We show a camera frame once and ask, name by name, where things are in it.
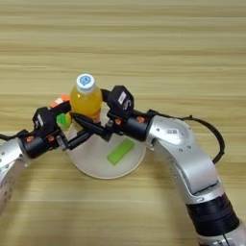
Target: wooden table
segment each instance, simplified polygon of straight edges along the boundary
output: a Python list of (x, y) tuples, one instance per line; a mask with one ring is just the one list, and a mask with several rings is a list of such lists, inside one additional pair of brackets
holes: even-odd
[[(136, 107), (197, 115), (227, 141), (218, 171), (246, 222), (245, 0), (2, 0), (1, 133), (32, 129), (38, 107), (78, 74), (125, 85)], [(211, 134), (192, 124), (210, 156)], [(100, 181), (62, 151), (36, 160), (0, 219), (1, 246), (197, 245), (166, 166), (148, 153), (131, 175)]]

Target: green object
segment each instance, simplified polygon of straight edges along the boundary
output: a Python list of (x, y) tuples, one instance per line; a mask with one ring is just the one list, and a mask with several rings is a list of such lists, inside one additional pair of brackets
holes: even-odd
[(59, 123), (59, 125), (61, 125), (65, 129), (68, 129), (71, 125), (70, 122), (67, 122), (67, 118), (64, 113), (57, 116), (57, 122)]
[(135, 144), (126, 139), (107, 156), (107, 159), (112, 165), (117, 165), (134, 147)]

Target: cable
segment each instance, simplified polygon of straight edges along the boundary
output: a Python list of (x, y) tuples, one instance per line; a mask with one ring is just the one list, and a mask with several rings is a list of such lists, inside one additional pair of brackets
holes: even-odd
[(28, 137), (30, 135), (36, 135), (36, 134), (34, 132), (29, 133), (26, 130), (23, 130), (16, 135), (1, 135), (0, 134), (0, 139), (2, 139), (4, 141), (9, 141), (9, 140), (12, 140), (12, 139), (17, 138), (17, 137)]
[(216, 155), (216, 157), (212, 160), (212, 162), (214, 164), (218, 163), (221, 160), (221, 158), (223, 157), (223, 155), (225, 154), (226, 144), (225, 144), (225, 140), (224, 140), (223, 136), (221, 135), (221, 133), (219, 132), (218, 129), (216, 129), (213, 125), (211, 125), (209, 122), (207, 122), (203, 119), (194, 118), (192, 115), (187, 116), (187, 117), (175, 117), (175, 116), (171, 116), (171, 115), (164, 114), (164, 113), (159, 113), (157, 111), (152, 111), (152, 110), (149, 110), (147, 113), (134, 111), (134, 116), (153, 118), (156, 115), (161, 116), (161, 117), (165, 117), (165, 118), (180, 119), (183, 121), (190, 120), (190, 121), (195, 121), (195, 122), (202, 124), (203, 126), (207, 127), (215, 135), (215, 137), (219, 143), (219, 149), (220, 150), (219, 150), (218, 154)]

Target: bottle cap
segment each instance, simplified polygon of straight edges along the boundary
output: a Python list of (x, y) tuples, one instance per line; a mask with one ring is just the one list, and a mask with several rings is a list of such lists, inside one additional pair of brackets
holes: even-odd
[(77, 78), (77, 89), (84, 94), (92, 92), (95, 86), (95, 79), (90, 74), (84, 73)]

